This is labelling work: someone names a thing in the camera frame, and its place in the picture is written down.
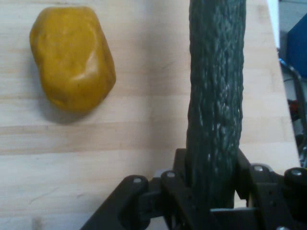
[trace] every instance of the butcher block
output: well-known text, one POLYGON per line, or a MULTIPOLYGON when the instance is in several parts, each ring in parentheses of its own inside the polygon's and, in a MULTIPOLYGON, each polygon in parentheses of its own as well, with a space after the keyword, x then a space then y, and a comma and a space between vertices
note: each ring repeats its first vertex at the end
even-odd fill
MULTIPOLYGON (((77 230, 125 176, 150 179, 185 147, 189 1, 0 2, 0 229, 77 230), (29 33, 49 6, 91 7, 108 40, 117 82, 87 115, 42 91, 29 33)), ((244 55, 240 148, 283 173, 299 160, 266 0, 247 0, 244 55)))

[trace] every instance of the screw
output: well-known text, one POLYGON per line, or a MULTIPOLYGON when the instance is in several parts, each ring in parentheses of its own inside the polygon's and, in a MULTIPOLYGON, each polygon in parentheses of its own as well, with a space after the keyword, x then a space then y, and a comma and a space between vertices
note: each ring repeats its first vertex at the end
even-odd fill
POLYGON ((254 170, 256 170, 256 171, 258 171, 258 172, 262 172, 262 171, 263 171, 263 167, 260 166, 260 165, 256 165, 256 166, 254 167, 254 170))
POLYGON ((136 177, 133 179, 133 182, 137 184, 137 183, 142 182, 142 179, 140 177, 136 177))
POLYGON ((276 230, 290 230, 290 229, 284 226, 279 226, 276 230))
POLYGON ((294 175, 294 176, 301 176, 302 175, 302 172, 299 171, 298 169, 293 169, 291 171, 291 173, 294 175))
POLYGON ((167 177, 175 177, 175 173, 172 171, 169 171, 166 173, 167 177))

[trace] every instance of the cucumber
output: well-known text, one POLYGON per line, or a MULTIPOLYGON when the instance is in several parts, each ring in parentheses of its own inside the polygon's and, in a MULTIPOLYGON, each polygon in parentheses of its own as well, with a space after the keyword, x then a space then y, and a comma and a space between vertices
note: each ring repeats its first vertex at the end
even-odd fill
POLYGON ((234 206, 242 130, 246 0, 190 0, 187 183, 209 208, 234 206))

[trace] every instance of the wood grain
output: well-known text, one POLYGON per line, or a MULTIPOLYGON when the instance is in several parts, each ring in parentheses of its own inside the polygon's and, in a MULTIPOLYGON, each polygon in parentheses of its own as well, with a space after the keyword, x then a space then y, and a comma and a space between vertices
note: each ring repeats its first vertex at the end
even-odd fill
MULTIPOLYGON (((0 229, 78 229, 123 177, 150 178, 185 146, 189 1, 0 2, 0 229), (114 89, 88 115, 49 104, 29 46, 40 11, 68 5, 96 11, 116 66, 114 89)), ((248 0, 244 54, 240 147, 283 173, 298 156, 265 0, 248 0)))

